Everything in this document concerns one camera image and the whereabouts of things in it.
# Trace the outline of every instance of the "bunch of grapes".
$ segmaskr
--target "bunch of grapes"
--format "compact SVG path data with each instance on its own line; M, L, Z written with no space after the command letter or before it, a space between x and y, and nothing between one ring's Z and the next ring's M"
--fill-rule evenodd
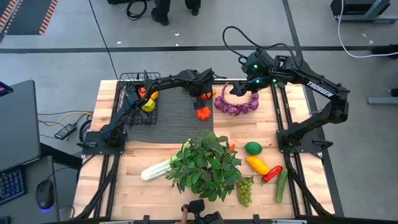
M238 191L239 203L248 207L251 203L251 186L253 184L253 177L243 177L236 183Z

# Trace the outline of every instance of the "concrete floor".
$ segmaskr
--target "concrete floor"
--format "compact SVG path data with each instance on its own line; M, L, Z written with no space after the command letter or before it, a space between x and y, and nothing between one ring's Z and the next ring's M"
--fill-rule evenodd
M337 23L326 0L289 0L301 46L339 46ZM218 46L222 30L228 25L243 29L262 45L284 42L293 45L284 5L278 0L203 0L200 15L193 17L183 0L173 0L170 25L163 27L150 18L149 11L138 21L125 15L125 4L108 5L92 0L109 47ZM388 12L398 12L392 2ZM346 45L386 45L396 41L398 24L342 25ZM237 32L228 32L231 45L249 45ZM45 35L5 36L0 49L102 48L104 43L87 0L59 0ZM287 52L271 51L271 55ZM365 55L369 52L353 52ZM369 96L388 96L398 85L398 61L387 58L356 59L344 52L303 52L318 73L351 90L349 119L339 125L325 126L325 136L335 145L330 149L331 163L346 217L398 220L398 163L395 137L398 109L369 106ZM228 51L113 52L117 74L148 71L163 75L186 68L212 67L218 75L244 78L237 56ZM115 79L107 53L0 54L1 81L13 84L33 79L37 87L39 113L66 110L93 110L100 80ZM318 108L326 100L315 96ZM78 116L65 121L73 123ZM41 116L54 121L59 116ZM58 128L40 125L40 133L52 136ZM42 142L70 154L79 154L77 134L69 141L41 138ZM76 172L57 174L60 207L73 202Z

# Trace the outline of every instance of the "bunch of onions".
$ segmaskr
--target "bunch of onions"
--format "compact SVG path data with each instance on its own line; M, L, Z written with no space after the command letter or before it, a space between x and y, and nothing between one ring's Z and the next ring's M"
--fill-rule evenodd
M225 88L228 86L228 82L225 83L223 87L223 91L221 92L221 96L217 97L214 102L214 107L221 110L224 113L228 113L231 116L237 116L239 114L244 113L247 114L249 110L257 110L259 107L259 94L253 93L250 97L250 101L248 103L243 103L241 105L234 105L232 103L228 103L225 100Z

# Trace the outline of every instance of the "white cable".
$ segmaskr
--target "white cable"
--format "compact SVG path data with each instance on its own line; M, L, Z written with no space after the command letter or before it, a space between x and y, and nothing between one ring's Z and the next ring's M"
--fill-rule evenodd
M343 41L341 40L341 36L340 36L340 24L341 24L341 17L343 16L343 11L344 11L344 0L341 0L341 13L340 13L340 17L338 18L338 38L340 39L340 44L344 48L344 51L349 56L354 57L354 58L369 58L369 57L385 57L385 56L391 56L391 55L398 54L398 52L395 52L395 53L391 53L391 54L356 56L356 55L349 53L347 51L346 47L344 47Z

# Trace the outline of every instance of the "wooden table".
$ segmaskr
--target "wooden table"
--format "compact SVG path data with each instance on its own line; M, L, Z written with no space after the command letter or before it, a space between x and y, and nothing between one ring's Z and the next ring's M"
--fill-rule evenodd
M215 85L217 93L221 93L222 85ZM109 123L114 94L115 80L103 80L99 87L98 98L94 110L92 131ZM287 85L286 92L289 99L293 121L303 121L309 117L307 103L301 85ZM277 178L269 183L261 185L261 175L258 175L247 164L247 156L244 145L249 141L259 142L263 146L263 152L259 155L270 167L284 166L284 159L279 152L275 131L277 121L274 104L272 102L271 89L267 88L259 92L260 106L256 111L239 116L230 116L218 110L214 110L214 132L217 136L229 137L230 144L235 144L238 151L237 157L243 159L239 167L244 176L254 176L252 187L252 204L246 208L239 204L236 191L227 195L225 202L218 199L215 202L205 200L206 210L202 215L219 211L224 219L248 219L253 214L259 214L260 218L293 218L293 208L290 198L289 186L285 186L282 203L275 202ZM235 103L246 102L250 94L243 97L232 95L227 100ZM278 99L283 110L282 97L278 91ZM285 113L282 111L284 126L287 127ZM131 141L126 144L126 150L121 156L114 195L112 220L142 220L144 215L150 215L151 220L177 220L181 219L181 206L191 200L197 200L190 190L179 194L177 188L171 188L171 180L159 177L150 182L144 182L140 178L141 172L159 162L170 159L180 150L180 144L158 144ZM333 213L333 205L329 188L326 182L325 171L321 160L312 154L301 154L303 172L308 188L324 206ZM95 156L82 168L76 190L74 207L79 214L90 201L98 188L103 156ZM300 189L296 186L300 211L304 214L304 206ZM108 192L103 197L101 215L105 214Z

